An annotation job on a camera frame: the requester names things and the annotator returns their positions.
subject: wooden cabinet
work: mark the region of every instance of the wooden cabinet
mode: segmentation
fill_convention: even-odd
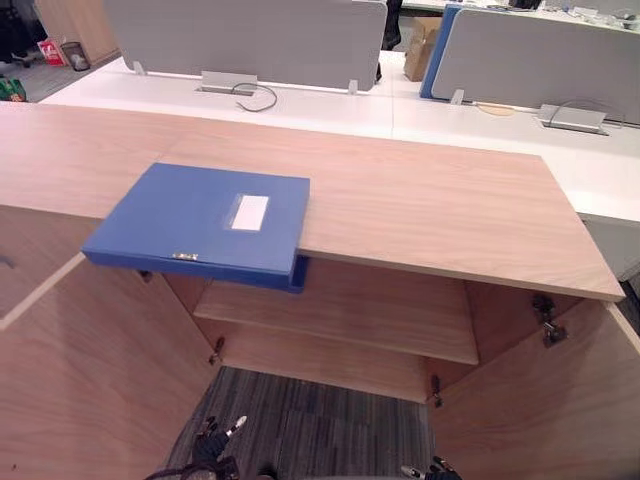
[[[36,0],[40,21],[58,45],[80,42],[94,64],[118,51],[102,0]]]
[[[84,478],[96,465],[110,478],[148,473],[215,375],[206,359],[221,337],[222,364],[428,403],[436,452],[465,480],[637,478],[640,342],[540,159],[9,108],[30,137],[50,136],[56,168],[25,176],[46,163],[10,150],[0,203],[104,217],[157,158],[311,178],[300,295],[179,275],[145,284],[76,258],[3,324],[0,460],[25,478]],[[71,146],[56,143],[80,124]],[[66,441],[47,451],[42,431]]]
[[[3,478],[144,478],[218,365],[161,276],[69,263],[0,328]]]
[[[71,259],[97,224],[0,206],[0,318]]]

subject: gray partition panel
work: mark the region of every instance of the gray partition panel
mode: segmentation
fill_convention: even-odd
[[[382,0],[104,0],[129,68],[360,90],[375,83]]]
[[[610,106],[592,107],[608,118],[640,123],[640,34],[462,10],[431,92],[448,99],[457,89],[465,100],[532,108],[595,100]]]

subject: white label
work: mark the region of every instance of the white label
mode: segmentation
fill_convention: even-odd
[[[236,216],[231,222],[232,230],[260,231],[269,197],[242,195]]]

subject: trash bin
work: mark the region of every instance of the trash bin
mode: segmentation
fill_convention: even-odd
[[[63,43],[61,48],[69,61],[69,65],[71,65],[76,72],[89,70],[91,65],[89,64],[89,60],[87,60],[87,56],[85,55],[80,42]]]

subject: red sign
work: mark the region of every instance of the red sign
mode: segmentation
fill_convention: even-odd
[[[42,55],[44,55],[45,61],[49,65],[60,67],[66,64],[66,62],[64,61],[64,57],[60,53],[60,50],[58,50],[57,45],[51,40],[38,42],[38,47],[40,48]]]

